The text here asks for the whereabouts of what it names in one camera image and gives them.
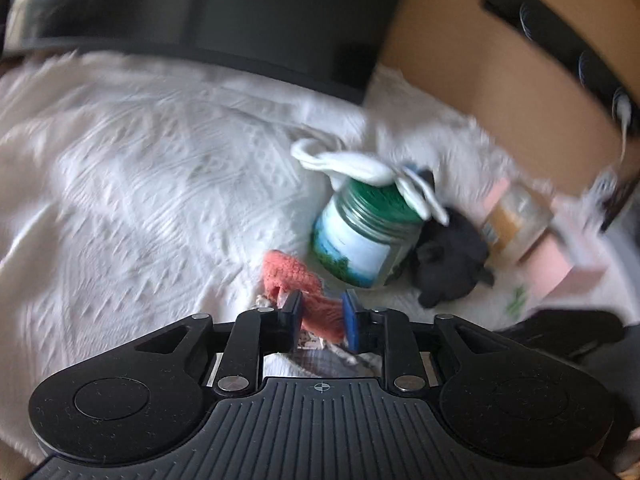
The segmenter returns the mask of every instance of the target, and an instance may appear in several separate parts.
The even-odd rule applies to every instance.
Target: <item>green object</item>
[[[374,187],[350,180],[316,221],[312,251],[350,285],[386,285],[401,274],[422,224],[395,184]]]

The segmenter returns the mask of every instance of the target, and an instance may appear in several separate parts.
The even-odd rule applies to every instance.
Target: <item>textured white fabric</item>
[[[428,164],[440,197],[465,211],[517,172],[473,119],[387,70],[365,107],[225,68],[104,53],[0,79],[2,440],[39,460],[27,403],[41,380],[192,312],[233,320],[258,293],[267,250],[306,254],[330,186],[290,158],[303,136]],[[607,303],[627,307],[612,280]],[[499,276],[497,292],[446,310],[500,325],[515,282]],[[404,282],[363,297],[433,317]],[[277,356],[269,366],[292,371]]]

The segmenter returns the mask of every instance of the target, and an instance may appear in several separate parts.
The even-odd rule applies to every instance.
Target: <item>dark screen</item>
[[[189,57],[360,102],[398,0],[12,0],[5,51]]]

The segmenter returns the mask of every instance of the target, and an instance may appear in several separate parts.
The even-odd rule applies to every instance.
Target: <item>stuffed animal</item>
[[[482,235],[459,211],[447,212],[448,226],[433,220],[424,224],[409,259],[412,283],[420,289],[418,302],[425,308],[463,298],[479,282],[494,285],[493,273],[484,266],[489,247]]]

